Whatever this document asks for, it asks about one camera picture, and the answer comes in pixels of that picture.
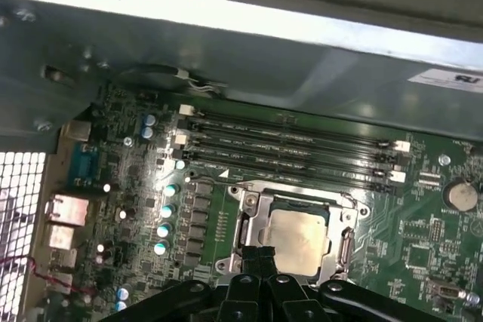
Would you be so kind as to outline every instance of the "cable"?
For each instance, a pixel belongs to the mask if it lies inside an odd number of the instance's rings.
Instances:
[[[187,81],[189,87],[197,92],[214,94],[217,97],[222,97],[220,89],[209,84],[209,80],[204,79],[203,77],[195,76],[184,69],[176,68],[173,66],[166,66],[162,64],[138,64],[136,66],[123,69],[118,73],[118,77],[149,73],[172,75],[174,77],[178,77],[184,81]]]
[[[27,255],[22,255],[22,256],[8,256],[7,258],[0,259],[0,265],[4,265],[5,263],[17,260],[17,259],[27,259],[29,262],[29,268],[30,271],[32,272],[33,275],[35,275],[37,278],[41,278],[44,281],[47,281],[48,283],[51,284],[59,284],[65,288],[70,288],[73,292],[77,293],[84,293],[88,295],[93,295],[95,293],[95,289],[93,288],[78,288],[74,287],[71,284],[68,284],[64,281],[61,281],[58,278],[52,277],[50,275],[43,275],[37,272],[37,262],[32,256],[27,256]]]

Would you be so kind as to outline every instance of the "ventilation grille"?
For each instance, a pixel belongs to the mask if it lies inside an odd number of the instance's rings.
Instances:
[[[45,153],[0,152],[0,260],[29,254]],[[0,320],[19,312],[26,259],[0,263]]]

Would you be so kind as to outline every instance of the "label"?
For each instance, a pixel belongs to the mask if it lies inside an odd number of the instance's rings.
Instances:
[[[429,69],[408,80],[410,82],[483,94],[483,75],[470,75],[440,69]]]

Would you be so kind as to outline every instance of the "motherboard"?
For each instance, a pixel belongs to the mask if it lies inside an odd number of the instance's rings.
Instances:
[[[90,112],[48,208],[65,281],[50,320],[102,320],[172,280],[215,286],[247,245],[313,288],[344,279],[483,320],[479,144],[113,84]]]

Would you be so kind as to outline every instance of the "red wire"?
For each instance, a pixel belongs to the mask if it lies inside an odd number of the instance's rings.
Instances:
[[[52,277],[50,275],[43,275],[43,274],[38,273],[37,272],[37,262],[35,261],[35,259],[32,256],[27,256],[27,255],[24,255],[24,256],[8,256],[7,258],[0,259],[0,265],[8,263],[12,260],[23,259],[23,258],[26,258],[29,261],[30,271],[37,278],[41,278],[44,281],[47,281],[51,284],[60,284],[61,286],[64,286],[66,288],[70,288],[72,291],[77,292],[77,293],[85,293],[85,294],[88,294],[88,295],[92,295],[94,293],[94,290],[91,289],[91,288],[77,288],[77,287],[74,287],[71,284],[68,284],[64,281],[61,281],[58,278]]]

